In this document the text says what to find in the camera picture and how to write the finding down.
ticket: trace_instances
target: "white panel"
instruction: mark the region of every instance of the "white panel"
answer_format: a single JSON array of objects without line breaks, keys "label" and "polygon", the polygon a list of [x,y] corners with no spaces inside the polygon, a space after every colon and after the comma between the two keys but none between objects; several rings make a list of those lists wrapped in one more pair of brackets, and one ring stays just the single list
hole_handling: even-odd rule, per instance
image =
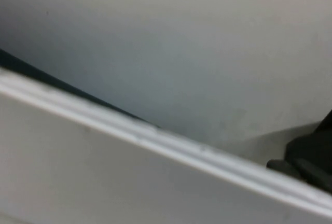
[{"label": "white panel", "polygon": [[33,224],[330,223],[306,184],[0,70],[0,212]]},{"label": "white panel", "polygon": [[0,47],[151,123],[243,153],[236,141],[332,108],[330,2],[1,0]]}]

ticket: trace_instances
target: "white wall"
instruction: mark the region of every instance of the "white wall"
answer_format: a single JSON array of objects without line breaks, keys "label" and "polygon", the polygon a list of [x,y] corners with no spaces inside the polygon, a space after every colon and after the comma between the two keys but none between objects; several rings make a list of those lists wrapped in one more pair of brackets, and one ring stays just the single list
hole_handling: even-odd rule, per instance
[{"label": "white wall", "polygon": [[332,0],[0,0],[0,47],[228,147],[332,108]]}]

